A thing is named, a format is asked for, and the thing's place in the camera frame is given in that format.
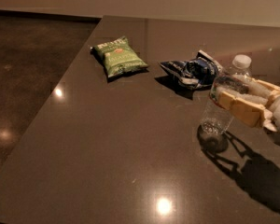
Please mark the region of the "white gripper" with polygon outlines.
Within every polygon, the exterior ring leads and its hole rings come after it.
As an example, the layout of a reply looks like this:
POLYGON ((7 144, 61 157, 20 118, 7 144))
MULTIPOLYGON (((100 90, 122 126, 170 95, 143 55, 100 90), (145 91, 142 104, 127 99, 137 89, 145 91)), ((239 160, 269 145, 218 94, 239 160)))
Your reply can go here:
POLYGON ((217 98, 218 104, 251 128, 262 126, 265 106, 270 106, 272 116, 264 121, 263 126, 267 130, 280 133, 280 87, 260 79, 253 78, 252 81, 256 85, 257 96, 253 103, 222 91, 217 98))

